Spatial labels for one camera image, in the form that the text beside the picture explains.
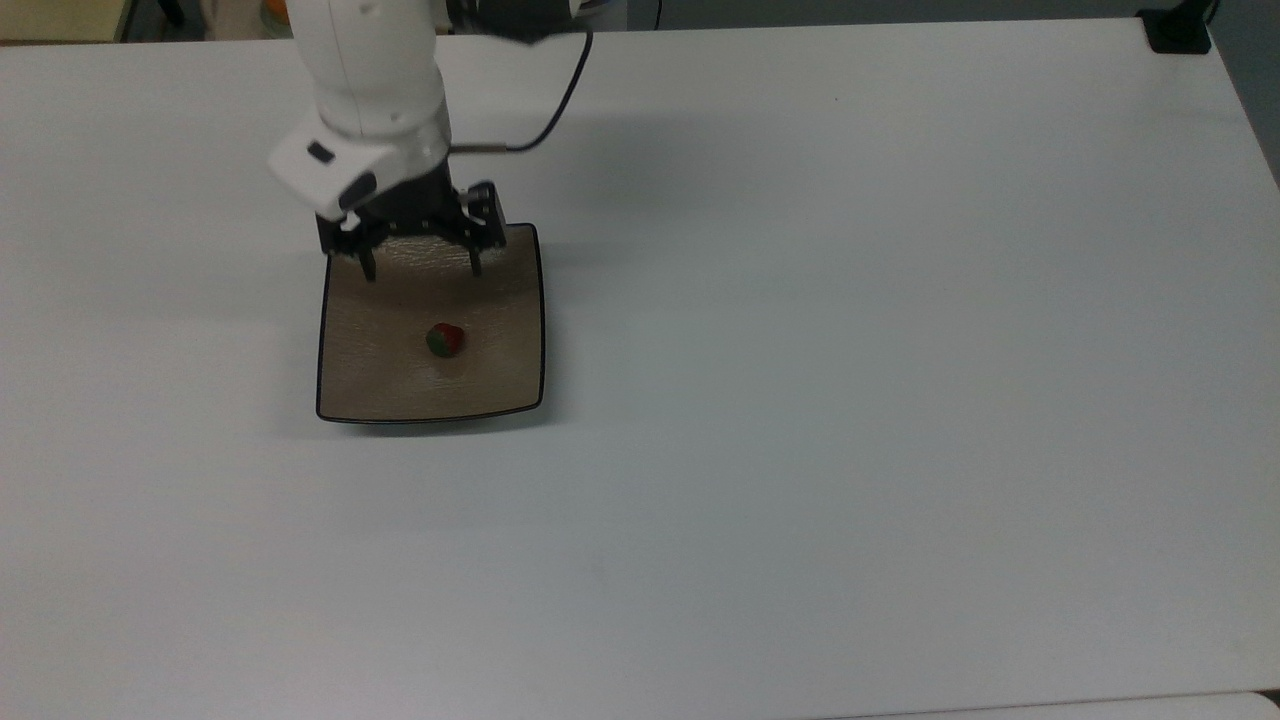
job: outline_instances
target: white table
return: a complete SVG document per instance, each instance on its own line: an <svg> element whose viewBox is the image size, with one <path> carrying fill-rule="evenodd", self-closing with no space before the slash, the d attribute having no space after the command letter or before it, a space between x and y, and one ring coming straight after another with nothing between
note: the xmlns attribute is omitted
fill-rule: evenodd
<svg viewBox="0 0 1280 720"><path fill-rule="evenodd" d="M460 141L577 40L444 38ZM1137 20L605 35L493 178L543 409L312 416L289 42L0 51L0 708L772 720L1280 687L1280 193Z"/></svg>

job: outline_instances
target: brown plate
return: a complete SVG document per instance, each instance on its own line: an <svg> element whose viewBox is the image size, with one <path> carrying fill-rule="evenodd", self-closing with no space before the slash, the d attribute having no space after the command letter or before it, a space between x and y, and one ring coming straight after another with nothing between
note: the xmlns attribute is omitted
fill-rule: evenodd
<svg viewBox="0 0 1280 720"><path fill-rule="evenodd" d="M360 264L329 260L320 320L316 414L338 423L434 423L506 415L543 400L543 265L532 225L511 225L471 275L465 250L434 238L389 238ZM436 323L466 332L436 357Z"/></svg>

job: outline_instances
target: black bracket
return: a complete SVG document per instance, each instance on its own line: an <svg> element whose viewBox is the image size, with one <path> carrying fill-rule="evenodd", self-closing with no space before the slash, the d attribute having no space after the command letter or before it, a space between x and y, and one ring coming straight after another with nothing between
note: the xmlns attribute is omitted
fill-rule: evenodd
<svg viewBox="0 0 1280 720"><path fill-rule="evenodd" d="M1162 55L1207 55L1213 44L1204 26L1212 0L1184 0L1172 10L1138 10L1147 44Z"/></svg>
<svg viewBox="0 0 1280 720"><path fill-rule="evenodd" d="M388 237L429 236L457 245L467 251L475 277L480 277L481 252L507 246L507 219L498 190L484 181L465 192L456 191L445 163L356 208L343 220L316 215L316 228L320 250L356 258L369 282L378 277L374 249Z"/></svg>

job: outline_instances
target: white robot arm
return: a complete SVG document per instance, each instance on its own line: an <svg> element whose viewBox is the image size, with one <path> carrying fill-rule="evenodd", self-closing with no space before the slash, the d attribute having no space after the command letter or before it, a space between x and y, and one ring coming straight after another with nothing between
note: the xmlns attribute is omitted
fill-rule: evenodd
<svg viewBox="0 0 1280 720"><path fill-rule="evenodd" d="M580 3L454 0L451 10L535 40L571 28ZM492 183L460 193L449 179L430 0L292 0L289 22L315 105L269 165L315 211L321 247L360 258L372 281L371 250L388 234L436 234L466 247L479 274L479 252L504 245L506 228Z"/></svg>

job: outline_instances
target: black cable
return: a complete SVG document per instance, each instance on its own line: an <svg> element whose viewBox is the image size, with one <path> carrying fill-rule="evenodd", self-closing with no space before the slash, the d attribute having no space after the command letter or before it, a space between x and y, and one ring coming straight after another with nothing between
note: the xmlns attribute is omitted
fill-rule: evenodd
<svg viewBox="0 0 1280 720"><path fill-rule="evenodd" d="M591 41L593 33L591 28L586 28L586 40L582 42L582 54L577 58L577 67L573 68L573 77L568 81L568 87L564 88L564 96L561 97L561 104L556 108L556 113L552 115L550 122L543 128L543 132L538 133L538 137L530 140L524 145L504 145L499 142L475 142L465 145L454 145L449 147L449 152L465 154L465 152L527 152L534 147L538 147L547 140L547 136L556 129L556 123L559 122L561 115L564 114L564 109L568 108L568 101L573 97L573 90L577 87L579 78L582 77L582 68L586 67L586 59L591 55Z"/></svg>

